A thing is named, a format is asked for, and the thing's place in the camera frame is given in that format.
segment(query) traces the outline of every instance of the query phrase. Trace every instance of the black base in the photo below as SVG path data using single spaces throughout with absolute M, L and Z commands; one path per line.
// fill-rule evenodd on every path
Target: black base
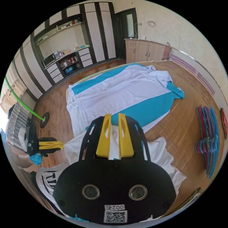
M 44 121 L 40 120 L 40 128 L 44 128 L 47 125 L 49 121 L 49 117 L 50 117 L 50 113 L 45 112 L 44 115 L 42 116 L 42 118 L 44 118 Z

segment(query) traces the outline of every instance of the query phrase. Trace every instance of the stack of hangers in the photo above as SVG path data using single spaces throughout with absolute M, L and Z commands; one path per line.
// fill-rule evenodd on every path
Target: stack of hangers
M 206 174 L 212 178 L 219 156 L 219 128 L 214 109 L 210 106 L 196 108 L 201 128 L 201 140 L 196 143 L 197 153 L 204 154 Z

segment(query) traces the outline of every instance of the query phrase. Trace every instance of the camera lens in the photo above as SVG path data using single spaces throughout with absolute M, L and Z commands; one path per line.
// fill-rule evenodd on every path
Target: camera lens
M 147 189 L 143 185 L 135 185 L 129 191 L 132 200 L 142 200 L 147 196 Z
M 88 200 L 95 200 L 99 197 L 100 191 L 95 185 L 85 185 L 82 188 L 82 195 Z

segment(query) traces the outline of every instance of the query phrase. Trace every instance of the green pole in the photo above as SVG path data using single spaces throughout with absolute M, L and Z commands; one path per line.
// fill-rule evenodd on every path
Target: green pole
M 15 98 L 17 99 L 17 101 L 25 108 L 27 109 L 29 112 L 31 112 L 34 116 L 38 117 L 40 120 L 44 120 L 44 118 L 40 117 L 39 115 L 37 115 L 34 111 L 32 111 L 25 103 L 23 103 L 20 98 L 15 94 L 15 92 L 13 91 L 12 87 L 10 86 L 7 78 L 5 77 L 5 82 L 10 90 L 10 92 L 15 96 Z

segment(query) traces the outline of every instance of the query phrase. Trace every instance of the red object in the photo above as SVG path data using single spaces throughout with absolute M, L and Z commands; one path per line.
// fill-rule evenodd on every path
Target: red object
M 227 120 L 226 120 L 223 108 L 220 109 L 220 118 L 221 118 L 221 121 L 222 121 L 224 136 L 225 136 L 225 139 L 226 139 L 227 136 L 228 136 L 228 124 L 227 124 Z

